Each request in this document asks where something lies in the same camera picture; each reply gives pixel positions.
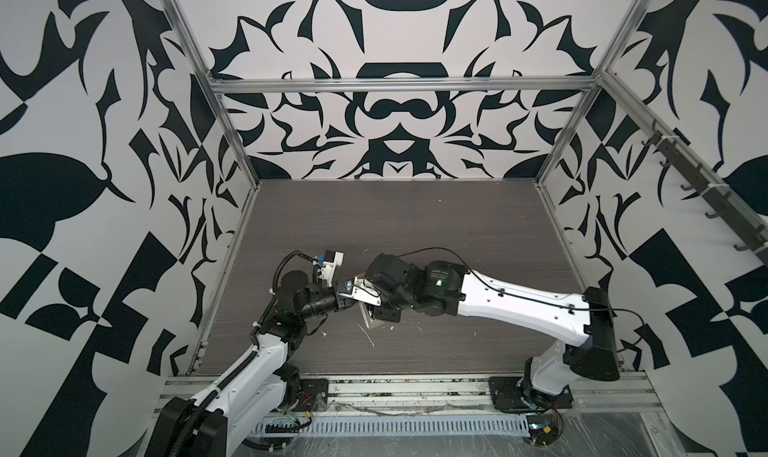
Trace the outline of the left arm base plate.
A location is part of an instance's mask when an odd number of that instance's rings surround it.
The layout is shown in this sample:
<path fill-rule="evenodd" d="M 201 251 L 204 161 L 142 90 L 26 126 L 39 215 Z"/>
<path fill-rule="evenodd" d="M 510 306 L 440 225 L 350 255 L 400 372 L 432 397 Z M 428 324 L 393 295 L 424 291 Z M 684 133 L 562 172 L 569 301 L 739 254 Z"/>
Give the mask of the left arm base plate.
<path fill-rule="evenodd" d="M 300 378 L 289 382 L 282 405 L 290 410 L 315 411 L 327 405 L 329 380 Z"/>

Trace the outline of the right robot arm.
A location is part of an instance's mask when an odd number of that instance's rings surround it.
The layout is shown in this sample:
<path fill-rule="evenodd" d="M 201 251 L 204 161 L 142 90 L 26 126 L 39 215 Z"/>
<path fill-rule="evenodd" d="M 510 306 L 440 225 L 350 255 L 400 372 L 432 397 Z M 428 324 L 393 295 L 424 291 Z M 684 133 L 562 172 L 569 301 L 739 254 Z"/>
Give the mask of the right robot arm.
<path fill-rule="evenodd" d="M 490 319 L 553 338 L 543 353 L 526 360 L 519 379 L 490 379 L 493 406 L 500 412 L 568 408 L 575 381 L 620 378 L 614 327 L 619 310 L 597 287 L 556 293 L 500 281 L 462 259 L 418 267 L 405 256 L 380 254 L 345 288 L 370 321 L 396 323 L 403 310 L 410 309 L 431 317 Z"/>

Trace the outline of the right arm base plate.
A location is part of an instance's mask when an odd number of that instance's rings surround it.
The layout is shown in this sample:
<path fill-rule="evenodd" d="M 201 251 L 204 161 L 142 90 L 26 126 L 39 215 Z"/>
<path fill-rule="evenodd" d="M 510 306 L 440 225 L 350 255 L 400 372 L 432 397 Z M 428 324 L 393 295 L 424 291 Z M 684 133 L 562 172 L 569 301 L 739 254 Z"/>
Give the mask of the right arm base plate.
<path fill-rule="evenodd" d="M 571 409 L 573 396 L 568 386 L 557 396 L 536 390 L 525 393 L 522 377 L 490 377 L 489 394 L 493 408 L 502 413 L 544 413 L 557 407 Z"/>

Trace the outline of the white remote control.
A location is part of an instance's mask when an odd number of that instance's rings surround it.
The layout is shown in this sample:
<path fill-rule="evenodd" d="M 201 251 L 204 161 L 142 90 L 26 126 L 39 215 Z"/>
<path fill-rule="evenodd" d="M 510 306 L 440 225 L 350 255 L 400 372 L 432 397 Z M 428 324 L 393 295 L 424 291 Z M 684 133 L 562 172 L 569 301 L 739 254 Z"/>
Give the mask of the white remote control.
<path fill-rule="evenodd" d="M 373 311 L 377 310 L 376 306 L 372 306 L 371 304 L 365 302 L 360 302 L 359 308 L 362 314 L 364 326 L 367 329 L 376 329 L 382 327 L 385 324 L 384 321 L 374 317 Z"/>

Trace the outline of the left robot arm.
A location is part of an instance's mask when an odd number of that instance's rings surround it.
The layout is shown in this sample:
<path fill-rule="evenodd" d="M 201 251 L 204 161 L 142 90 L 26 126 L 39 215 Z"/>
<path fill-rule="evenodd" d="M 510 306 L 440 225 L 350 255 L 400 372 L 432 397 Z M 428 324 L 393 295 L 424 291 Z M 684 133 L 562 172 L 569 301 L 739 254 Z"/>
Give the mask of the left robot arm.
<path fill-rule="evenodd" d="M 231 456 L 271 411 L 291 407 L 298 369 L 289 363 L 306 336 L 307 320 L 343 310 L 333 276 L 340 251 L 312 257 L 292 251 L 273 274 L 270 301 L 250 333 L 251 345 L 213 383 L 162 408 L 147 456 Z"/>

